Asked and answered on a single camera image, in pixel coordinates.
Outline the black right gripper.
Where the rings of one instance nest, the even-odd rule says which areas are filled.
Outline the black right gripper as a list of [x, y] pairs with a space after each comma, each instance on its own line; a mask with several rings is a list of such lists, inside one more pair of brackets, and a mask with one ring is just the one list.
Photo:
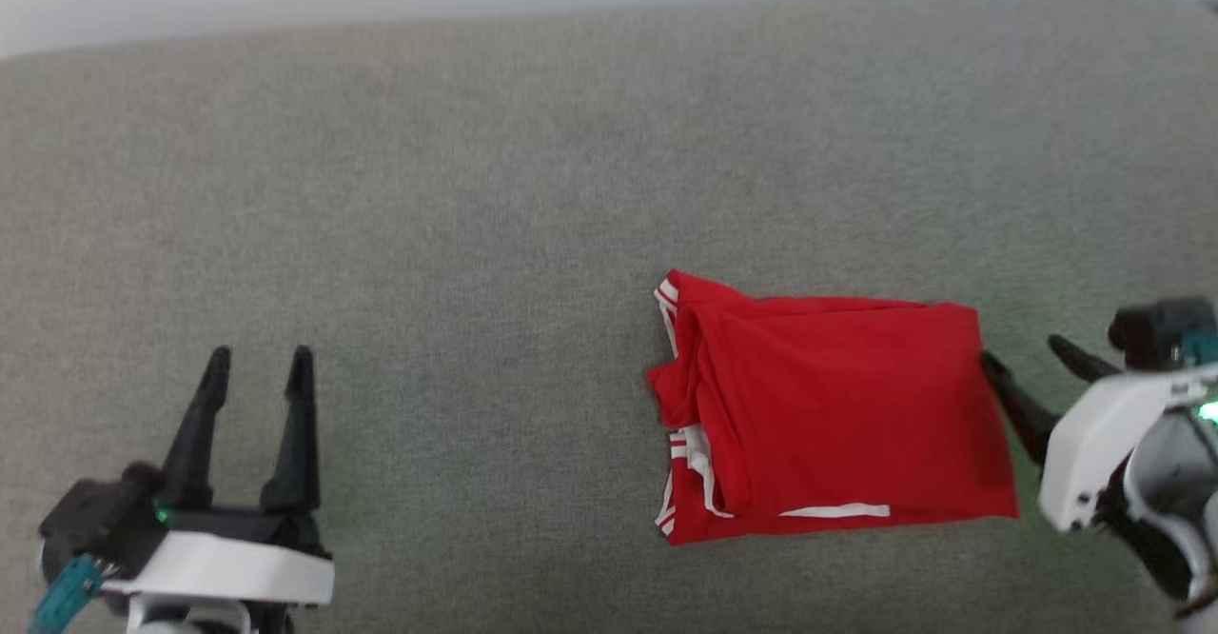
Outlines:
[[[1206, 297], [1174, 297], [1145, 305], [1123, 305], [1110, 322], [1110, 344], [1124, 357], [1124, 368], [1135, 372], [1174, 372], [1217, 361], [1216, 309]], [[1088, 385], [1123, 374], [1105, 358], [1093, 355], [1060, 333], [1049, 335], [1049, 349], [1061, 364]], [[1018, 442], [1040, 469], [1062, 414], [1041, 405], [1019, 386], [991, 352], [983, 352], [980, 368], [1009, 417]]]

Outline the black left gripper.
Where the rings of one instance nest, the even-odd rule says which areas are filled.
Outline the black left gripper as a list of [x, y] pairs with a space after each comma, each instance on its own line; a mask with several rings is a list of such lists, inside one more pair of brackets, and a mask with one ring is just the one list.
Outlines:
[[286, 417], [276, 465], [259, 507], [211, 505], [216, 417], [229, 391], [231, 348], [216, 347], [188, 404], [162, 470], [133, 462], [117, 481], [84, 478], [40, 523], [40, 574], [56, 578], [89, 555], [123, 578], [149, 562], [169, 531], [201, 531], [231, 540], [333, 557], [312, 511], [322, 505], [315, 370], [311, 347], [297, 347], [285, 386]]

